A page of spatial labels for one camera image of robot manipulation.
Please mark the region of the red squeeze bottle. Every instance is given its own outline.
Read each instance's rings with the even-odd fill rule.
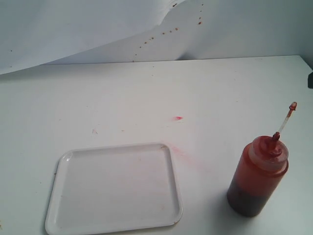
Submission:
[[[259,136],[244,148],[227,191],[228,202],[237,213],[258,215],[287,172],[288,150],[279,138],[296,106],[296,102],[290,105],[282,126],[272,137]]]

